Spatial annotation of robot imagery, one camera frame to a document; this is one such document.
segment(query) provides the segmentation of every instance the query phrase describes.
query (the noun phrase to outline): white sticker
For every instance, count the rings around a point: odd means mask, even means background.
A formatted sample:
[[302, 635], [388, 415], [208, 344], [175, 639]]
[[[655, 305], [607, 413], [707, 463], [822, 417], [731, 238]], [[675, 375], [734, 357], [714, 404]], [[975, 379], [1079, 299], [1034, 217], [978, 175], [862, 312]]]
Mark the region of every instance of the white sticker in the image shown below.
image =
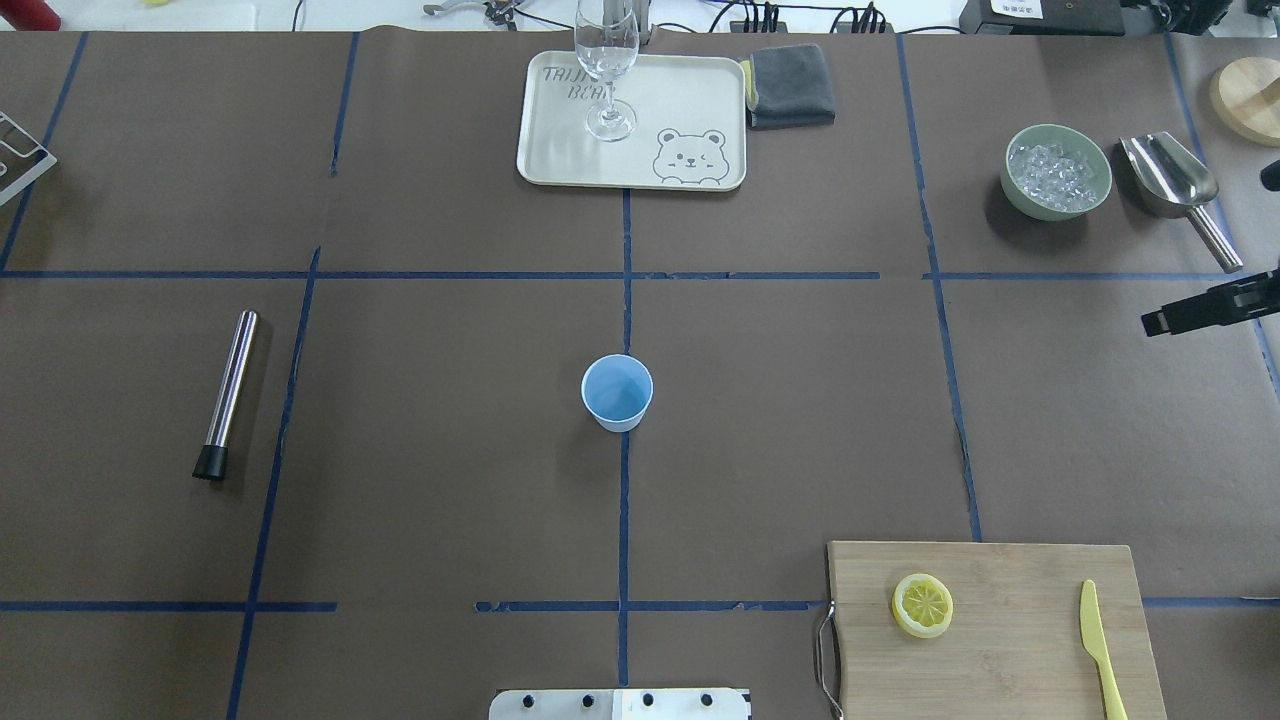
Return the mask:
[[1041, 9], [1039, 0], [991, 0], [991, 12], [1011, 18], [1044, 19], [1044, 10]]

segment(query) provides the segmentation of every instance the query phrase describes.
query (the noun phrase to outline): cutting board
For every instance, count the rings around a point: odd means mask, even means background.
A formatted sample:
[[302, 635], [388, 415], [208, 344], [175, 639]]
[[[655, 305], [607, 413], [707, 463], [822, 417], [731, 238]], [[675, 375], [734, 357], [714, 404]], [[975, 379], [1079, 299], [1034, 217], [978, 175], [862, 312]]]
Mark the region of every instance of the cutting board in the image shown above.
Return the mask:
[[[827, 557], [847, 717], [1102, 720], [1097, 665], [1080, 643], [1087, 578], [1129, 717], [1166, 717], [1126, 546], [832, 542]], [[893, 621], [893, 588], [911, 573], [951, 591], [941, 637]]]

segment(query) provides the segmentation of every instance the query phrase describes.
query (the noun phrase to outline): knife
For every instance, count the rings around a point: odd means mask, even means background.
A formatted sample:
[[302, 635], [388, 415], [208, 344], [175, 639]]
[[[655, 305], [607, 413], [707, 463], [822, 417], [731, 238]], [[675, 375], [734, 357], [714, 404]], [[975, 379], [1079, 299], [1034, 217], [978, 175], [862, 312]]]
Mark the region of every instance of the knife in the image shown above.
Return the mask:
[[1084, 587], [1080, 588], [1080, 639], [1084, 642], [1084, 650], [1098, 664], [1107, 720], [1129, 720], [1124, 703], [1120, 702], [1116, 674], [1111, 670], [1111, 653], [1107, 652], [1107, 638], [1102, 634], [1102, 612], [1098, 610], [1098, 588], [1093, 580], [1084, 580]]

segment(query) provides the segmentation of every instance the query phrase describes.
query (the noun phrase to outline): green bowl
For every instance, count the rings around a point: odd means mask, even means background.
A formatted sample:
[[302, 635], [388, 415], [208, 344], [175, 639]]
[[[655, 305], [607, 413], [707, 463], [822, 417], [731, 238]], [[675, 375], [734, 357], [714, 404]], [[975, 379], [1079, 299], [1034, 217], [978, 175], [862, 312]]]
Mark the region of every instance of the green bowl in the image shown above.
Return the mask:
[[[1009, 152], [1019, 145], [1025, 145], [1028, 147], [1034, 147], [1037, 145], [1052, 145], [1059, 143], [1068, 152], [1080, 152], [1084, 159], [1088, 160], [1089, 167], [1093, 168], [1093, 178], [1088, 181], [1089, 186], [1098, 195], [1098, 201], [1093, 205], [1085, 208], [1084, 210], [1075, 213], [1064, 213], [1062, 210], [1055, 210], [1048, 205], [1042, 204], [1030, 195], [1023, 192], [1023, 188], [1018, 187], [1014, 182], [1012, 176], [1009, 170]], [[1000, 172], [1000, 187], [1005, 191], [1005, 197], [1014, 204], [1023, 214], [1036, 218], [1037, 220], [1070, 220], [1088, 213], [1089, 210], [1102, 205], [1102, 201], [1107, 199], [1111, 193], [1111, 164], [1107, 163], [1107, 156], [1102, 154], [1102, 150], [1094, 145], [1092, 140], [1080, 135], [1079, 132], [1065, 127], [1065, 126], [1032, 126], [1009, 141], [1005, 146], [1005, 160], [1001, 163]]]

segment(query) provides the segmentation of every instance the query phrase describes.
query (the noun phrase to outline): round wooden board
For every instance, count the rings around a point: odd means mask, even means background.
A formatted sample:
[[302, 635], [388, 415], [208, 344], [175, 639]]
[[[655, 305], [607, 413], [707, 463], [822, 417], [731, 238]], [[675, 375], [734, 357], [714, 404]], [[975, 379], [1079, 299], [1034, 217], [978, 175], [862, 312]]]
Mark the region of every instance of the round wooden board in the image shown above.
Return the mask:
[[1242, 58], [1228, 64], [1213, 76], [1210, 100], [1228, 127], [1280, 147], [1280, 60]]

